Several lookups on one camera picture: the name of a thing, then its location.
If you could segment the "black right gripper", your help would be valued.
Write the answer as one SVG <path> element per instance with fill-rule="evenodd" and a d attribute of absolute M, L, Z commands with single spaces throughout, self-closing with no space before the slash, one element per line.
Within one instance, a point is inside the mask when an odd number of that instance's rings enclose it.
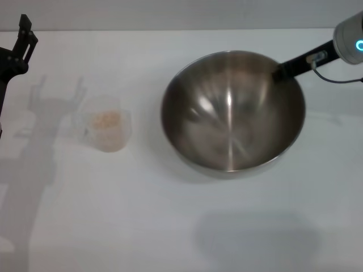
<path fill-rule="evenodd" d="M 311 65 L 316 55 L 319 59 L 315 61 L 315 67 L 326 65 L 339 58 L 334 48 L 334 42 L 330 40 L 309 52 L 279 64 L 272 73 L 273 81 L 282 82 L 312 70 Z"/>

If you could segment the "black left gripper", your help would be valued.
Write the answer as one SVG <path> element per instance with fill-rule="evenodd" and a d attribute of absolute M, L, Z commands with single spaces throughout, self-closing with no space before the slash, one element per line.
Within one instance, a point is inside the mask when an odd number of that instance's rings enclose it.
<path fill-rule="evenodd" d="M 29 61 L 32 56 L 38 38 L 31 30 L 32 23 L 26 14 L 21 14 L 19 21 L 18 38 L 12 50 L 1 48 L 1 108 L 5 100 L 10 69 L 15 74 L 25 74 L 29 69 Z"/>

